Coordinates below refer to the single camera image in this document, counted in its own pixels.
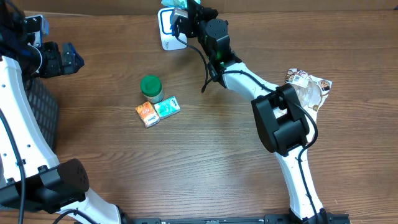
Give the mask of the green lidded jar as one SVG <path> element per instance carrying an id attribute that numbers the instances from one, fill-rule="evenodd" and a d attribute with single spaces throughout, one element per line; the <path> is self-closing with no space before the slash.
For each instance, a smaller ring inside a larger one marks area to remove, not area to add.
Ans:
<path id="1" fill-rule="evenodd" d="M 152 104 L 159 103 L 164 98 L 161 80 L 155 75 L 146 75 L 140 83 L 141 92 Z"/>

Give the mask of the beige plastic pouch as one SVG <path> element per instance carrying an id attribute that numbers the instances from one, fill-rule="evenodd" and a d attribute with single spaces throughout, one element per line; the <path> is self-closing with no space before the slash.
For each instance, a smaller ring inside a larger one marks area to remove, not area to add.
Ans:
<path id="1" fill-rule="evenodd" d="M 285 83 L 295 88 L 302 108 L 317 122 L 318 110 L 323 106 L 332 88 L 332 81 L 315 77 L 304 70 L 290 68 Z"/>

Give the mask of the teal packet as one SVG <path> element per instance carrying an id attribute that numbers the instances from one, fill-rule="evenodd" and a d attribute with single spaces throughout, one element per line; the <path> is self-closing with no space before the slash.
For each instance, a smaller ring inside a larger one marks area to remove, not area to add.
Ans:
<path id="1" fill-rule="evenodd" d="M 187 0 L 161 0 L 161 4 L 165 7 L 178 7 L 187 9 Z"/>

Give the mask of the green white small box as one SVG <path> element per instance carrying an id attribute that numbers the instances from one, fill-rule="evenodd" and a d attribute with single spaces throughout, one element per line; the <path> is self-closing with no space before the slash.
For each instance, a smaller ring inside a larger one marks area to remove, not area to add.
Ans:
<path id="1" fill-rule="evenodd" d="M 175 96 L 167 98 L 154 105 L 154 108 L 159 115 L 160 119 L 165 119 L 169 116 L 180 112 L 180 105 Z"/>

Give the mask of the grey plastic mesh basket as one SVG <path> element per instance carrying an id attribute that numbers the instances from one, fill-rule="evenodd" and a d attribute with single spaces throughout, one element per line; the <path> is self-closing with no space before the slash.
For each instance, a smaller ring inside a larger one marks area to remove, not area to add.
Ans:
<path id="1" fill-rule="evenodd" d="M 40 132 L 55 152 L 59 122 L 57 100 L 40 78 L 24 80 L 23 85 Z"/>

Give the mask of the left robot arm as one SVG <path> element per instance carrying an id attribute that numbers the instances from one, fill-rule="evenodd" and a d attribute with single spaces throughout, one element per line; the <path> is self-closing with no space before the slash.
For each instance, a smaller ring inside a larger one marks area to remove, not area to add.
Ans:
<path id="1" fill-rule="evenodd" d="M 59 107 L 43 79 L 74 74 L 84 61 L 69 42 L 44 42 L 48 32 L 44 16 L 1 2 L 1 208 L 128 223 L 90 188 L 78 159 L 60 162 L 55 153 Z"/>

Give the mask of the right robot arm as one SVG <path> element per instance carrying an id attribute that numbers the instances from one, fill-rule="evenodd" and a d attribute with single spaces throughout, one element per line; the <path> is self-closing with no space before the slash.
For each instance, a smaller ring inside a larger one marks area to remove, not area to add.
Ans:
<path id="1" fill-rule="evenodd" d="M 252 73 L 232 51 L 228 22 L 218 11 L 188 1 L 182 18 L 175 17 L 177 33 L 197 38 L 204 52 L 205 82 L 218 82 L 251 102 L 263 146 L 277 158 L 289 193 L 292 223 L 330 223 L 317 197 L 308 164 L 308 148 L 318 137 L 315 120 L 302 107 L 294 87 L 269 83 Z"/>

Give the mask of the white barcode scanner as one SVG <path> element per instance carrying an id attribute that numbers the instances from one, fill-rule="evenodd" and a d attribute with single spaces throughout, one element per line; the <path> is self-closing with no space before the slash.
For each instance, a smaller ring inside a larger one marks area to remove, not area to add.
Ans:
<path id="1" fill-rule="evenodd" d="M 168 51 L 185 49 L 187 47 L 172 35 L 170 17 L 173 9 L 173 7 L 166 7 L 160 9 L 157 14 L 161 44 L 163 49 Z"/>

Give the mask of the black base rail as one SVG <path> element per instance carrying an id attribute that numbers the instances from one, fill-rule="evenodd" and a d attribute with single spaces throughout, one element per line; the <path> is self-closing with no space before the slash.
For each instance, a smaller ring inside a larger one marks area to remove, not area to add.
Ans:
<path id="1" fill-rule="evenodd" d="M 293 221 L 290 215 L 264 215 L 263 217 L 236 217 L 236 218 L 188 218 L 188 219 L 160 219 L 134 218 L 133 224 L 288 224 L 299 223 Z M 319 223 L 350 224 L 349 215 L 334 215 L 326 213 L 319 218 Z"/>

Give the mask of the orange snack packet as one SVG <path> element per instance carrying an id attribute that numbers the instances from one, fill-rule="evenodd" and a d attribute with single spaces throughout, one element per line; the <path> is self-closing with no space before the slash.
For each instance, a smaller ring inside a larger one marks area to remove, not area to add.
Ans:
<path id="1" fill-rule="evenodd" d="M 160 121 L 159 115 L 149 101 L 137 106 L 135 110 L 147 128 Z"/>

